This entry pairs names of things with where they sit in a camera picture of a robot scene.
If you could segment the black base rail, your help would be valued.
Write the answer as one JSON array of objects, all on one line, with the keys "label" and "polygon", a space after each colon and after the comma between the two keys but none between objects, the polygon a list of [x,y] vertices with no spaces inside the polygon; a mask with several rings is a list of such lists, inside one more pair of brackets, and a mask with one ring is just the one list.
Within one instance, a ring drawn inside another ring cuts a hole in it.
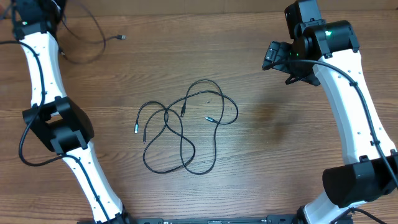
[{"label": "black base rail", "polygon": [[162,218],[132,218],[130,215],[122,222],[121,219],[114,218],[105,221],[104,224],[305,224],[304,220],[297,218],[296,215],[268,215],[260,218],[189,218],[171,219]]}]

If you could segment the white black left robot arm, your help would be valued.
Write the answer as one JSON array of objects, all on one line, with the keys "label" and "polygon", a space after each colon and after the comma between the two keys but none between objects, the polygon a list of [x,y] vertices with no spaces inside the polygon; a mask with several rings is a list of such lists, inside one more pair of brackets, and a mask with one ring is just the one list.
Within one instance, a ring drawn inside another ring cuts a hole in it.
[{"label": "white black left robot arm", "polygon": [[[22,116],[26,128],[18,146],[20,160],[41,167],[63,160],[76,177],[93,212],[93,223],[134,223],[111,188],[95,153],[95,136],[88,115],[66,94],[58,56],[57,27],[63,21],[65,1],[11,1],[12,44],[20,45],[27,59],[32,98]],[[29,162],[23,155],[32,131],[56,157]]]}]

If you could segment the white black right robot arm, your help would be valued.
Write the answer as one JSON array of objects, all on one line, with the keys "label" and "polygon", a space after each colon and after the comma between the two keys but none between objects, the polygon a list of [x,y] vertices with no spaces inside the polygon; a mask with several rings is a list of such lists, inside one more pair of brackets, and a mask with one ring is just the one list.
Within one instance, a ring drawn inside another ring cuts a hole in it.
[{"label": "white black right robot arm", "polygon": [[267,223],[351,223],[361,206],[397,188],[397,148],[366,85],[359,42],[348,21],[326,22],[316,0],[296,1],[285,19],[291,43],[271,42],[262,64],[289,75],[286,84],[322,86],[338,127],[343,165],[322,174],[323,192],[294,215]]}]

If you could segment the black USB cable removed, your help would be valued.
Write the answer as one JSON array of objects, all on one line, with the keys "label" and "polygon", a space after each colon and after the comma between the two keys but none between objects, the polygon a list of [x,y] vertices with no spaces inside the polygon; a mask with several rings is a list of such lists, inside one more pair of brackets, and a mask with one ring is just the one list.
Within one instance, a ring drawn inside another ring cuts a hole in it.
[{"label": "black USB cable removed", "polygon": [[64,28],[66,28],[66,30],[69,34],[71,34],[74,38],[76,38],[76,40],[79,40],[80,42],[84,42],[85,44],[91,44],[91,45],[101,44],[102,49],[100,50],[100,52],[97,55],[95,55],[92,58],[89,58],[88,60],[73,60],[66,55],[65,51],[61,47],[59,47],[58,52],[66,61],[68,61],[74,65],[86,65],[89,63],[93,63],[102,57],[102,55],[104,54],[104,52],[106,50],[107,42],[109,42],[110,40],[125,40],[126,39],[126,36],[122,35],[122,34],[109,36],[109,37],[105,36],[103,29],[101,28],[99,22],[97,21],[95,16],[91,13],[91,11],[83,3],[81,3],[78,0],[71,0],[71,2],[74,5],[77,5],[82,10],[84,10],[89,15],[89,17],[93,20],[95,27],[97,28],[101,38],[100,38],[100,40],[90,40],[90,39],[84,38],[80,35],[77,35],[67,26],[66,16],[64,16],[63,19],[61,20],[62,25],[64,26]]}]

